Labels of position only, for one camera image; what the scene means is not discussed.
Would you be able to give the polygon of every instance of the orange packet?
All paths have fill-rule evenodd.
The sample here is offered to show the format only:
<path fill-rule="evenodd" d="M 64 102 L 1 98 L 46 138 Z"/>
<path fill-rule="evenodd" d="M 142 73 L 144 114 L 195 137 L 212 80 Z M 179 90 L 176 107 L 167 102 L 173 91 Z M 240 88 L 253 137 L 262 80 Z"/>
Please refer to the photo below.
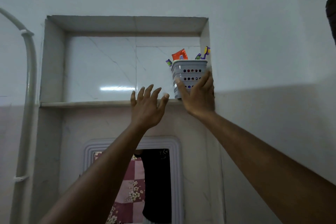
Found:
<path fill-rule="evenodd" d="M 173 60 L 177 59 L 188 59 L 187 53 L 185 49 L 182 49 L 174 54 L 171 55 L 173 57 Z"/>

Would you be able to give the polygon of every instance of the gray plastic basket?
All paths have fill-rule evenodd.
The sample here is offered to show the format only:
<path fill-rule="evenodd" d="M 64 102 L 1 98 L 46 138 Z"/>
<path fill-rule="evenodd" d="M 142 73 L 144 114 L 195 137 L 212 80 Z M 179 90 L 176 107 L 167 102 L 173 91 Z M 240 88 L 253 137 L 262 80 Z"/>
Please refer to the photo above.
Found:
<path fill-rule="evenodd" d="M 207 60 L 175 60 L 172 65 L 174 94 L 175 98 L 181 98 L 177 89 L 175 78 L 180 78 L 188 91 L 199 81 L 204 75 L 207 68 Z"/>

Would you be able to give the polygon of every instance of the forearm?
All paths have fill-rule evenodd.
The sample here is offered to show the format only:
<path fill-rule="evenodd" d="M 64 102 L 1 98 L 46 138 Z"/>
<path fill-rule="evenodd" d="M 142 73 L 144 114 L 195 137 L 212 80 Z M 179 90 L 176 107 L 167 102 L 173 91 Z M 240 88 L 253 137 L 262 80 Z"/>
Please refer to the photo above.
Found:
<path fill-rule="evenodd" d="M 215 112 L 197 117 L 283 223 L 336 222 L 336 186 Z"/>
<path fill-rule="evenodd" d="M 57 201 L 41 223 L 105 223 L 145 131 L 130 125 Z"/>

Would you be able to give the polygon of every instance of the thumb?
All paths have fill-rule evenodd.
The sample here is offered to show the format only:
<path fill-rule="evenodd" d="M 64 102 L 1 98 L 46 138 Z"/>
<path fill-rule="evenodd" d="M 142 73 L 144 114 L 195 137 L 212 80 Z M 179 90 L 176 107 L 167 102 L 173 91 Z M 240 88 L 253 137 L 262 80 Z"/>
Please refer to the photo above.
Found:
<path fill-rule="evenodd" d="M 186 99 L 189 96 L 189 93 L 186 89 L 186 87 L 184 86 L 184 83 L 180 80 L 180 78 L 176 78 L 175 79 L 177 88 L 181 94 L 182 100 Z"/>
<path fill-rule="evenodd" d="M 169 94 L 166 93 L 166 94 L 161 98 L 159 107 L 157 108 L 157 109 L 162 113 L 162 115 L 165 113 L 165 108 L 166 108 L 166 105 L 167 105 L 167 103 L 168 103 L 168 99 L 169 99 Z"/>

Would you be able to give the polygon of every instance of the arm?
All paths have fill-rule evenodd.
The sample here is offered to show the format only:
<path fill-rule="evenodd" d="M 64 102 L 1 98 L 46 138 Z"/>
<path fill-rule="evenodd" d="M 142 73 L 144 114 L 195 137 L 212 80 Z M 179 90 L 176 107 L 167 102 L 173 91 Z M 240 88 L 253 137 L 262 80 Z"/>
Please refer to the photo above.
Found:
<path fill-rule="evenodd" d="M 177 86 L 188 113 L 211 131 L 283 223 L 336 223 L 336 186 L 215 113 L 210 72 L 190 94 L 183 82 Z"/>
<path fill-rule="evenodd" d="M 105 223 L 132 155 L 145 132 L 156 126 L 169 95 L 157 97 L 161 88 L 141 88 L 137 100 L 132 92 L 132 121 L 101 157 L 69 188 L 40 223 Z"/>

